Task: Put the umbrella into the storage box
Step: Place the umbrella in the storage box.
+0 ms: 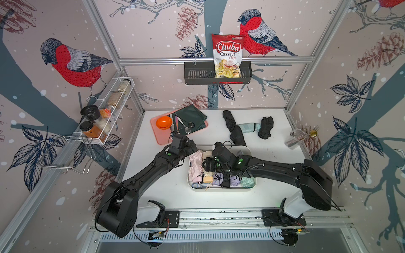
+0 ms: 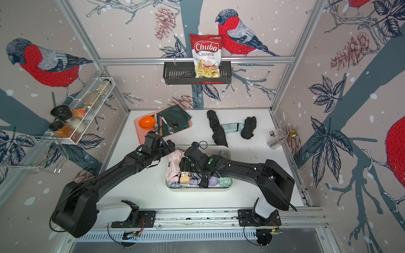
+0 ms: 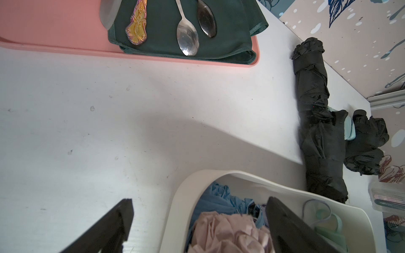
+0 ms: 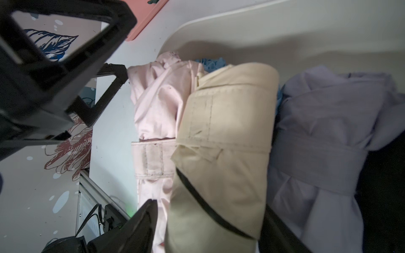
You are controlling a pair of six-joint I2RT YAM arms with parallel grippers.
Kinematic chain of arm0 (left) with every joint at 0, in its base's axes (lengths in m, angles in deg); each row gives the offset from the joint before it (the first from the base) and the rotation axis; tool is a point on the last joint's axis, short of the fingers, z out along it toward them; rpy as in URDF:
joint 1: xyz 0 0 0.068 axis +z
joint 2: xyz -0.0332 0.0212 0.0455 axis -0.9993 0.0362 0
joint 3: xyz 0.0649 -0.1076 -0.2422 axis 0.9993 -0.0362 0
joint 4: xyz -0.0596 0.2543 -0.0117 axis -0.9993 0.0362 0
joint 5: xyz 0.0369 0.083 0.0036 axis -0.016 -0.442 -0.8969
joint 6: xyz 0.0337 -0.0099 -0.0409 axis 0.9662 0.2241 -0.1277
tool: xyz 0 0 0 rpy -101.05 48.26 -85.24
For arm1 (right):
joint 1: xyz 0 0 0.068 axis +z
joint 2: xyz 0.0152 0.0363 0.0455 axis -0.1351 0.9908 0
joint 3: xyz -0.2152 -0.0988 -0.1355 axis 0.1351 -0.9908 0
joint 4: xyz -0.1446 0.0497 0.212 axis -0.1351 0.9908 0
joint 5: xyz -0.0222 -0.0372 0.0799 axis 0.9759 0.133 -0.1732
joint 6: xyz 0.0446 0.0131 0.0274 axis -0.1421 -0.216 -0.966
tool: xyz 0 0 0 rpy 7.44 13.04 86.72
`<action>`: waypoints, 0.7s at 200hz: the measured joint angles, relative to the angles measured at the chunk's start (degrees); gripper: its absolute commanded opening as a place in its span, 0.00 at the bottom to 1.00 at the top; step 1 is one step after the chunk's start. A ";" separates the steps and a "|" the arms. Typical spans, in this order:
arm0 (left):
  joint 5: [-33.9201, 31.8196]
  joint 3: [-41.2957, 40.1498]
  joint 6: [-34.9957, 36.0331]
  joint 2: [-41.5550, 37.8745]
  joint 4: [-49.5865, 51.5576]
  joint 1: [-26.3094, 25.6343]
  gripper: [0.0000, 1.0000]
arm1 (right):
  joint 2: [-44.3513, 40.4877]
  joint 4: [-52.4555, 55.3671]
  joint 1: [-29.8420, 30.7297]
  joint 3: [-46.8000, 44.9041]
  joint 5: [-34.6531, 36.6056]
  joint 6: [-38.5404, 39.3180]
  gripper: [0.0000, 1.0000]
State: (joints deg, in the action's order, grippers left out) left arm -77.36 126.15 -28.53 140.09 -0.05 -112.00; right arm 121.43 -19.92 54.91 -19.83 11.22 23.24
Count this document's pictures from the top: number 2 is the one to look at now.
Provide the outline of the beige umbrella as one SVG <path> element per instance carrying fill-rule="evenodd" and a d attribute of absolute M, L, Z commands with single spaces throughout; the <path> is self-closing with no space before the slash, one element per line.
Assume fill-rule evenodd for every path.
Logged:
<path fill-rule="evenodd" d="M 184 190 L 190 182 L 190 173 L 189 172 L 181 172 L 179 183 L 182 185 L 182 190 Z"/>

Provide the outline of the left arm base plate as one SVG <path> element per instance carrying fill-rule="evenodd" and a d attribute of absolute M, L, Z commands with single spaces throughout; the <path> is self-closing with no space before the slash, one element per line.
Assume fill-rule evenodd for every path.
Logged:
<path fill-rule="evenodd" d="M 131 214 L 125 221 L 116 221 L 111 228 L 152 228 L 155 224 L 157 212 L 154 210 L 141 210 Z"/>

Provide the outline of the pink umbrella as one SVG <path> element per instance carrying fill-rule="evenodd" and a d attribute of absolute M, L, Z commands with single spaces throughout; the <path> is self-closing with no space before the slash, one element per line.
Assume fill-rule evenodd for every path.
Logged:
<path fill-rule="evenodd" d="M 184 157 L 182 150 L 176 149 L 174 152 L 168 155 L 169 166 L 166 171 L 166 181 L 169 183 L 179 182 L 180 180 L 180 162 Z"/>

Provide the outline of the blue umbrella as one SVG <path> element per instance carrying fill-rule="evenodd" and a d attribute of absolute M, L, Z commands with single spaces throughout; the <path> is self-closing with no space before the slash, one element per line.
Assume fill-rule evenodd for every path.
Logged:
<path fill-rule="evenodd" d="M 181 189 L 183 187 L 183 184 L 181 183 L 170 183 L 169 188 L 170 189 Z"/>

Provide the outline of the mint green umbrella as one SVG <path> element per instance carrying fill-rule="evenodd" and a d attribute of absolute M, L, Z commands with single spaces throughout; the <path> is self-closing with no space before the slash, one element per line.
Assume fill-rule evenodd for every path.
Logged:
<path fill-rule="evenodd" d="M 218 178 L 218 185 L 222 189 L 228 189 L 233 185 L 233 179 L 231 178 Z"/>

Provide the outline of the lavender umbrella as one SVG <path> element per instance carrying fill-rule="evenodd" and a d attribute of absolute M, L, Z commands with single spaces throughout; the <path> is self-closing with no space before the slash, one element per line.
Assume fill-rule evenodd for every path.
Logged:
<path fill-rule="evenodd" d="M 189 185 L 191 186 L 198 186 L 201 182 L 201 175 L 195 172 L 190 174 L 190 182 Z"/>
<path fill-rule="evenodd" d="M 217 177 L 210 177 L 208 181 L 209 187 L 215 187 L 218 185 L 218 178 Z"/>

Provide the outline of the long black umbrella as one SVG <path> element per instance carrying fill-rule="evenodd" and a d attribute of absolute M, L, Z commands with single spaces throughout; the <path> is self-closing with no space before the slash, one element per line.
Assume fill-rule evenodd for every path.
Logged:
<path fill-rule="evenodd" d="M 209 120 L 209 125 L 210 128 L 213 131 L 212 138 L 215 142 L 216 145 L 223 145 L 223 146 L 228 146 L 227 140 L 226 140 L 226 135 L 223 127 L 219 123 L 217 114 L 213 110 L 208 110 L 207 111 L 207 118 Z"/>

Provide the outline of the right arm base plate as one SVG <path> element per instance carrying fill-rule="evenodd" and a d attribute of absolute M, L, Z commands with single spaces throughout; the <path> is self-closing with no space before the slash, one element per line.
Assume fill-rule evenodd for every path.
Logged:
<path fill-rule="evenodd" d="M 282 224 L 278 210 L 273 211 L 268 218 L 263 218 L 252 209 L 239 209 L 237 219 L 241 227 L 279 227 Z"/>

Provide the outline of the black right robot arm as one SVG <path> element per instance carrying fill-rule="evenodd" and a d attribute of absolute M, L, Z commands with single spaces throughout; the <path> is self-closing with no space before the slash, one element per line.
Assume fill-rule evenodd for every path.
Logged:
<path fill-rule="evenodd" d="M 291 204 L 295 180 L 273 160 L 267 159 L 264 163 L 234 161 L 220 155 L 208 156 L 195 145 L 185 151 L 185 157 L 205 177 L 233 178 L 254 184 L 274 208 L 296 210 Z"/>

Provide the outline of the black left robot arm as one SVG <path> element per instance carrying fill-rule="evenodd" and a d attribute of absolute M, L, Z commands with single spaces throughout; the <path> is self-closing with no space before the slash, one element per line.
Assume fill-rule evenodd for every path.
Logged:
<path fill-rule="evenodd" d="M 127 178 L 151 167 L 152 162 L 175 151 L 175 144 L 165 141 L 153 131 L 146 135 L 143 145 L 125 155 L 110 169 L 82 183 L 72 181 L 62 190 L 49 223 L 55 223 L 61 233 L 79 238 L 89 232 L 98 218 L 98 201 Z"/>

